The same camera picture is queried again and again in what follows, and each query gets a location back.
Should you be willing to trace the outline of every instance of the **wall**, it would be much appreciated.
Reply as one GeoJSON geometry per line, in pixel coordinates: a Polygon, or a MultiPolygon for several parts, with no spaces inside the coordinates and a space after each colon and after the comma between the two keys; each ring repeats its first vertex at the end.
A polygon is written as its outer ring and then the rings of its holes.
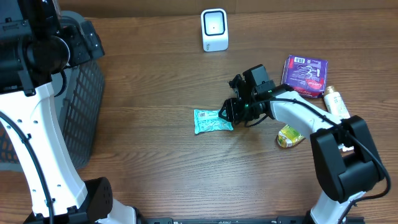
{"type": "Polygon", "coordinates": [[[59,0],[62,10],[85,17],[141,17],[197,15],[222,7],[228,13],[385,9],[397,0],[59,0]]]}

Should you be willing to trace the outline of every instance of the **wooden table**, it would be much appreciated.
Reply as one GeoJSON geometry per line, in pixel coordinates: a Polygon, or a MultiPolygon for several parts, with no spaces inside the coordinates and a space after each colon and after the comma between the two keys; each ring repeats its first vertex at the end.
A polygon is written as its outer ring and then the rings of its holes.
{"type": "MultiPolygon", "coordinates": [[[[392,177],[388,197],[350,215],[398,222],[398,10],[230,15],[229,49],[214,53],[203,52],[199,16],[93,23],[106,51],[99,60],[106,88],[82,179],[107,177],[114,197],[147,217],[304,215],[321,192],[308,140],[281,149],[275,136],[283,124],[270,119],[193,133],[193,110],[220,109],[235,74],[262,63],[279,83],[296,54],[329,61],[328,85],[368,122],[392,177]]],[[[31,211],[25,177],[0,172],[0,180],[0,223],[20,223],[31,211]]]]}

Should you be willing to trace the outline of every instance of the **purple box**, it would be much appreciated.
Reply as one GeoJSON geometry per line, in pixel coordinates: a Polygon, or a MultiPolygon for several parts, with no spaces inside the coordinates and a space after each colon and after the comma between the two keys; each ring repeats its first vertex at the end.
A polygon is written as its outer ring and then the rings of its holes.
{"type": "Polygon", "coordinates": [[[328,61],[289,55],[282,84],[288,84],[302,97],[322,97],[326,88],[328,61]]]}

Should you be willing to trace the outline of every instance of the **green packet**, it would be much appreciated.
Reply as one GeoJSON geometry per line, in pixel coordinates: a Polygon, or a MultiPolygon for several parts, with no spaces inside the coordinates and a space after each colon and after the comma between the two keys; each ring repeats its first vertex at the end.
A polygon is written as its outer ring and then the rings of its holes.
{"type": "Polygon", "coordinates": [[[232,131],[232,123],[228,122],[222,118],[218,117],[218,112],[220,110],[194,110],[193,115],[195,118],[195,134],[218,131],[218,130],[228,130],[232,131]]]}

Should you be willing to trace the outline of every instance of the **yellow green package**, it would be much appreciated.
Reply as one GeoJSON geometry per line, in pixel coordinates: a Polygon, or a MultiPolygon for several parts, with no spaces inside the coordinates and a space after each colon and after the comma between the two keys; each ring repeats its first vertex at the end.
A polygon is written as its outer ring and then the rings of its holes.
{"type": "Polygon", "coordinates": [[[278,143],[282,147],[292,147],[304,139],[298,131],[289,125],[284,126],[278,133],[278,143]]]}
{"type": "Polygon", "coordinates": [[[217,130],[232,131],[234,129],[232,127],[232,123],[219,118],[219,111],[220,110],[194,110],[193,115],[195,120],[195,134],[217,130]]]}

